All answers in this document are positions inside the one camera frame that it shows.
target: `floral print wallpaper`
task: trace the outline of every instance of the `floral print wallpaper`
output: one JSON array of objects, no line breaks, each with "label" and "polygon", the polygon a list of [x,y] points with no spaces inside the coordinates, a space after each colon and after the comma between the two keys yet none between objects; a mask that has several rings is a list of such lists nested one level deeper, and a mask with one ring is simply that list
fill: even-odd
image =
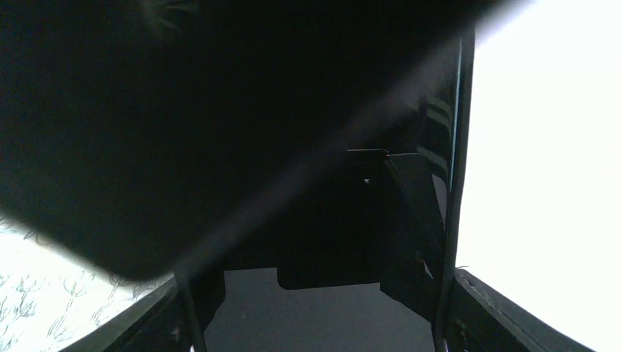
[{"label": "floral print wallpaper", "polygon": [[0,213],[0,352],[56,352],[168,281],[130,282]]}]

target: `white patterned surface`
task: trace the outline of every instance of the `white patterned surface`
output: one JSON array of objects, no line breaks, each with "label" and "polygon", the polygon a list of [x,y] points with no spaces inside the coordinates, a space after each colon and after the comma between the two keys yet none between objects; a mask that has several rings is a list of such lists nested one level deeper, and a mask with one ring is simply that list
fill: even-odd
[{"label": "white patterned surface", "polygon": [[59,351],[168,278],[99,271],[0,213],[0,352]]}]

